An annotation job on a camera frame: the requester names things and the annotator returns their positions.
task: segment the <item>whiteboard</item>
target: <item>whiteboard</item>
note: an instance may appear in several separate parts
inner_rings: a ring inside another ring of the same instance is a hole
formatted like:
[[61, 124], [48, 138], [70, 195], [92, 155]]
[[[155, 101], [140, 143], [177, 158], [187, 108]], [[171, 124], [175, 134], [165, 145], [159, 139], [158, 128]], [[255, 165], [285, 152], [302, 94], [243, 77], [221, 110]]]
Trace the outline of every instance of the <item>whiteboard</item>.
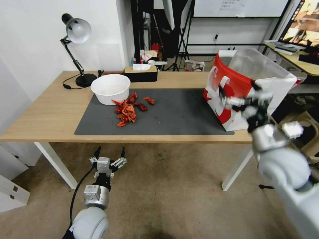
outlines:
[[280, 17], [288, 0], [195, 0], [194, 17]]

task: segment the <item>computer monitor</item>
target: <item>computer monitor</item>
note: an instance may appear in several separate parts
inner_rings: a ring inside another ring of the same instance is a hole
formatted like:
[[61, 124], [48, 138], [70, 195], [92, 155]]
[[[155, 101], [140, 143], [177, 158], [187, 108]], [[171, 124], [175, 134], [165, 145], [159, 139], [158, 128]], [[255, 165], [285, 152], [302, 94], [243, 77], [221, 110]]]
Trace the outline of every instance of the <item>computer monitor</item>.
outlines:
[[319, 47], [319, 0], [301, 0], [285, 30], [280, 42]]

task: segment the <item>light stand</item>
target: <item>light stand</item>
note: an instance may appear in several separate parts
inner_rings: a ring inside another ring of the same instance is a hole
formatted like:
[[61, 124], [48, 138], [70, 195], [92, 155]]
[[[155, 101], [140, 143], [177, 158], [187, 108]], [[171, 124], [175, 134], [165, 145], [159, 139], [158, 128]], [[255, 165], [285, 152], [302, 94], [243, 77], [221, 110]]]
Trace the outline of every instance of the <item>light stand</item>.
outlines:
[[178, 60], [178, 56], [179, 56], [179, 51], [180, 51], [180, 48], [183, 44], [184, 46], [184, 49], [185, 49], [185, 52], [182, 52], [181, 54], [181, 57], [184, 58], [184, 60], [186, 60], [186, 57], [188, 58], [189, 60], [189, 54], [188, 54], [188, 51], [187, 51], [187, 44], [185, 44], [185, 41], [184, 41], [184, 34], [186, 32], [186, 27], [187, 27], [187, 23], [188, 23], [188, 19], [189, 20], [189, 24], [188, 24], [188, 33], [187, 33], [187, 43], [188, 43], [188, 36], [189, 36], [189, 30], [190, 30], [190, 24], [192, 22], [192, 16], [194, 15], [194, 6], [195, 6], [195, 0], [191, 0], [191, 4], [190, 4], [190, 7], [189, 7], [189, 10], [188, 10], [188, 13], [187, 13], [187, 17], [186, 17], [186, 21], [185, 21], [185, 25], [184, 25], [184, 28], [182, 28], [182, 31], [179, 30], [179, 35], [180, 35], [180, 42], [179, 42], [179, 46], [178, 46], [178, 54], [176, 55], [175, 57], [175, 61], [173, 64], [171, 64], [167, 69], [165, 69], [164, 71], [167, 71], [167, 70], [170, 70], [171, 68], [173, 68], [173, 71], [175, 71], [177, 69], [177, 71], [179, 71], [179, 68], [177, 66], [177, 60]]
[[87, 21], [80, 18], [73, 18], [70, 14], [67, 13], [64, 13], [62, 15], [62, 21], [66, 25], [67, 36], [62, 38], [60, 42], [70, 55], [76, 68], [80, 71], [80, 76], [76, 78], [75, 82], [80, 87], [88, 87], [97, 77], [93, 74], [84, 74], [83, 67], [77, 60], [74, 59], [67, 45], [71, 42], [85, 42], [91, 35], [91, 26]]

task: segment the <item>lamp base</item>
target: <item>lamp base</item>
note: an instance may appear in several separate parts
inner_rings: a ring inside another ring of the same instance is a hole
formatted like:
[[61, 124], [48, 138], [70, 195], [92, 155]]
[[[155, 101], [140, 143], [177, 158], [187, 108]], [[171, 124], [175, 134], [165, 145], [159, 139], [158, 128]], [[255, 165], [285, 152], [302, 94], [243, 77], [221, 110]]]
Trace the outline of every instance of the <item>lamp base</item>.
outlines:
[[88, 87], [92, 84], [92, 82], [96, 79], [96, 75], [93, 74], [85, 74], [84, 76], [79, 76], [75, 80], [75, 83], [80, 87]]

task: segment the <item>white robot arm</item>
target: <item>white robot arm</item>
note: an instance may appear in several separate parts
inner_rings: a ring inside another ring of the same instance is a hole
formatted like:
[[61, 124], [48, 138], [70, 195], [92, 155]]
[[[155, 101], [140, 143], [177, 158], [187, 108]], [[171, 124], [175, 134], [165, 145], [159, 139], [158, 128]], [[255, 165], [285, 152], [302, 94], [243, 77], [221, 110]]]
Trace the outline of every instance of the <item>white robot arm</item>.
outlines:
[[285, 204], [288, 217], [304, 239], [319, 238], [319, 183], [314, 182], [307, 159], [288, 148], [288, 138], [303, 133], [298, 122], [284, 124], [281, 129], [268, 122], [267, 107], [271, 93], [252, 81], [255, 94], [250, 98], [226, 97], [219, 87], [222, 105], [242, 112], [253, 138], [253, 151], [262, 178], [273, 186]]
[[[101, 239], [107, 232], [109, 223], [104, 210], [107, 209], [109, 204], [111, 178], [113, 178], [114, 172], [126, 164], [127, 160], [124, 147], [121, 157], [116, 161], [111, 161], [110, 158], [99, 157], [100, 151], [101, 147], [95, 151], [94, 157], [90, 158], [92, 168], [80, 180], [74, 191], [70, 208], [70, 225], [62, 239]], [[75, 219], [72, 220], [72, 209], [76, 192], [82, 181], [93, 169], [97, 169], [94, 175], [96, 182], [85, 187], [86, 208], [80, 211]]]

